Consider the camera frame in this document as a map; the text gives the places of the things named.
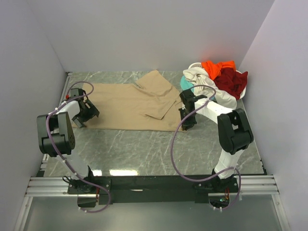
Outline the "beige polo shirt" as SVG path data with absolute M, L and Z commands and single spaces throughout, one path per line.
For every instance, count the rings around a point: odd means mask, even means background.
M 86 128 L 175 131 L 181 121 L 180 92 L 158 71 L 135 83 L 84 83 L 82 89 L 100 112 Z

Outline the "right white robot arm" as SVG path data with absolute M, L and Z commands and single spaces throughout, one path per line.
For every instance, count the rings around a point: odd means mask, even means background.
M 244 109 L 224 107 L 204 95 L 194 95 L 191 90 L 180 93 L 183 108 L 179 109 L 181 129 L 191 129 L 196 122 L 195 115 L 202 115 L 218 126 L 218 140 L 222 148 L 219 160 L 211 180 L 213 190 L 222 192 L 228 186 L 240 156 L 253 142 L 254 136 Z

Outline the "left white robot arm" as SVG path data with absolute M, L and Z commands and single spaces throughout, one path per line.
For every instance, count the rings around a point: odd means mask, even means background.
M 62 162 L 68 169 L 73 180 L 79 180 L 79 188 L 84 193 L 91 193 L 96 189 L 93 173 L 73 150 L 76 140 L 72 123 L 78 128 L 85 128 L 85 123 L 95 116 L 99 110 L 89 100 L 85 90 L 73 88 L 62 102 L 56 113 L 39 115 L 37 117 L 38 145 L 43 154 Z

